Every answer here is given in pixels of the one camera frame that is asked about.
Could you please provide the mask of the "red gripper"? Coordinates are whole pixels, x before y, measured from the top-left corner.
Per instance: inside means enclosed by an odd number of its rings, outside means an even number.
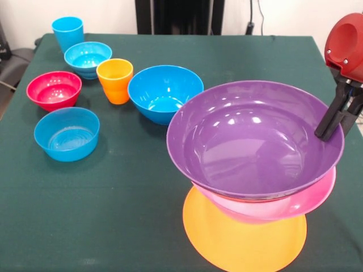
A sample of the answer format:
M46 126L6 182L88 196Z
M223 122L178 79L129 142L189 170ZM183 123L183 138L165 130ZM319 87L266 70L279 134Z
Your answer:
M362 13L351 13L341 18L327 37L324 59L329 67L338 69L342 76L335 90L335 97L315 129L315 135L328 141L341 126L346 137L362 112L362 96L351 98L352 80L362 82Z

